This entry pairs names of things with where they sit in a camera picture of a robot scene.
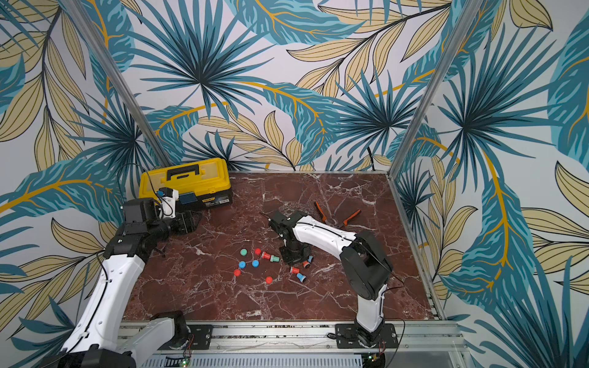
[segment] tropical leaf wallpaper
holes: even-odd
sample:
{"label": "tropical leaf wallpaper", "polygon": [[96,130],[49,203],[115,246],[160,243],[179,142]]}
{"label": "tropical leaf wallpaper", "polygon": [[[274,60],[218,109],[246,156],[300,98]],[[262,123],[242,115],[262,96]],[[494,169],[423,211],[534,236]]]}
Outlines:
{"label": "tropical leaf wallpaper", "polygon": [[399,158],[421,263],[476,366],[587,367],[589,3],[485,0],[472,37]]}
{"label": "tropical leaf wallpaper", "polygon": [[[172,162],[266,171],[388,168],[467,2],[80,1]],[[396,181],[483,366],[587,358],[571,307],[589,293],[587,7],[484,0]],[[59,349],[159,162],[59,0],[0,0],[0,43],[0,349],[16,368]]]}

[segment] vent grille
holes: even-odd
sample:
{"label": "vent grille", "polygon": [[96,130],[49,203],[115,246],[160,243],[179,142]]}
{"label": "vent grille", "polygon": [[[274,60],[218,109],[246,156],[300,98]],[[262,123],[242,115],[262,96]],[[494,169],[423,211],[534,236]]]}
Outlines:
{"label": "vent grille", "polygon": [[[165,366],[165,355],[153,355],[141,367]],[[188,367],[362,368],[362,358],[358,354],[198,354],[193,355]]]}

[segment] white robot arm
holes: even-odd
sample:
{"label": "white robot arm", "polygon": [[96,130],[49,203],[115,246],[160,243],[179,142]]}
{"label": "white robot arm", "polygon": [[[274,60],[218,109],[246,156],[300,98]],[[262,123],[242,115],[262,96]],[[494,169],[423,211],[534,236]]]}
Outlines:
{"label": "white robot arm", "polygon": [[275,212],[268,221],[284,242],[280,254],[285,263],[292,266],[306,260],[312,246],[342,262],[346,277],[358,294],[358,340],[365,347],[375,346],[384,324],[384,292],[393,270],[380,242],[369,231],[343,231],[301,211],[290,217]]}
{"label": "white robot arm", "polygon": [[178,191],[161,197],[160,216],[150,198],[127,201],[125,222],[108,242],[98,281],[74,331],[56,356],[47,356],[40,368],[138,367],[166,342],[182,345],[188,328],[180,311],[160,313],[124,345],[117,346],[118,329],[131,291],[156,245],[172,234],[196,229],[191,213],[177,213]]}

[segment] black cable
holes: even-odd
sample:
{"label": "black cable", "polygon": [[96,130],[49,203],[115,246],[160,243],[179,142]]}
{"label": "black cable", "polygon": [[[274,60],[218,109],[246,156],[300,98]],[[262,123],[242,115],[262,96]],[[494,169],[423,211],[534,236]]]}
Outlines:
{"label": "black cable", "polygon": [[[102,298],[104,298],[104,294],[107,291],[107,286],[108,286],[108,273],[106,268],[104,268],[104,265],[102,264],[102,262],[100,262],[100,258],[98,258],[98,253],[95,253],[96,259],[98,260],[98,263],[100,263],[100,267],[102,267],[102,270],[104,271],[104,276],[106,277],[106,283],[104,284],[104,289],[102,290],[102,295],[100,295],[100,299],[98,300],[98,304],[96,305],[96,308],[94,309],[94,312],[92,313],[92,317],[90,317],[90,321],[88,321],[88,324],[86,325],[86,328],[84,329],[84,332],[87,332],[88,329],[90,328],[90,324],[92,323],[92,320],[94,319],[94,316],[96,315],[96,312],[98,311],[98,307],[100,306],[100,303],[102,303]],[[62,356],[60,356],[59,358],[55,359],[53,362],[50,362],[48,364],[45,364],[42,367],[39,368],[47,368],[49,366],[52,366],[55,362],[58,362],[61,358],[63,358],[64,356],[66,356],[67,354],[70,354],[72,352],[72,350],[75,349],[76,346],[78,346],[78,344],[82,341],[84,337],[80,337],[78,339],[78,341],[74,344],[74,346],[72,346],[65,354],[63,354]]]}
{"label": "black cable", "polygon": [[160,207],[161,207],[160,218],[163,218],[164,217],[164,208],[161,206],[161,203],[162,202],[164,202],[164,203],[166,203],[168,205],[168,207],[171,210],[171,213],[170,214],[174,213],[174,209],[172,208],[172,206],[168,202],[164,201],[164,199],[161,198],[159,195],[157,195],[157,192],[155,191],[155,188],[153,186],[153,183],[151,182],[151,176],[149,175],[149,171],[147,171],[147,169],[145,167],[143,167],[143,166],[141,166],[139,164],[136,164],[136,163],[126,163],[123,166],[121,166],[121,168],[118,170],[117,182],[118,182],[118,190],[121,192],[121,195],[123,194],[123,191],[121,189],[121,172],[123,171],[123,168],[125,166],[129,166],[129,165],[135,165],[138,168],[142,169],[143,172],[147,174],[147,178],[149,179],[149,184],[151,186],[151,190],[153,191],[153,194],[160,200],[160,203],[159,203],[160,204]]}
{"label": "black cable", "polygon": [[401,345],[401,341],[403,340],[403,335],[405,334],[405,320],[402,320],[402,319],[395,319],[395,320],[397,320],[397,321],[403,321],[403,332],[401,333],[401,338],[399,338],[399,344],[397,345],[397,348],[395,349],[395,352],[393,353],[393,356],[391,357],[391,360],[389,361],[389,364],[387,364],[385,368],[389,368],[389,366],[393,362],[393,359],[395,358],[395,355],[397,355],[397,350],[399,350],[399,346]]}

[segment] toolbox handle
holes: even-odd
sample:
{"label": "toolbox handle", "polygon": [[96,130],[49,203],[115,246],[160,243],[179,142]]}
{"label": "toolbox handle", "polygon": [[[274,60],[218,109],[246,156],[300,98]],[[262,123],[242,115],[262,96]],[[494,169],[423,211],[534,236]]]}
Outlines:
{"label": "toolbox handle", "polygon": [[191,173],[192,171],[194,171],[194,174],[195,175],[198,175],[199,174],[198,164],[189,165],[189,166],[183,166],[183,167],[177,167],[177,168],[171,168],[166,173],[166,175],[167,175],[166,180],[172,179],[172,176],[174,176],[174,175],[184,174],[184,173]]}

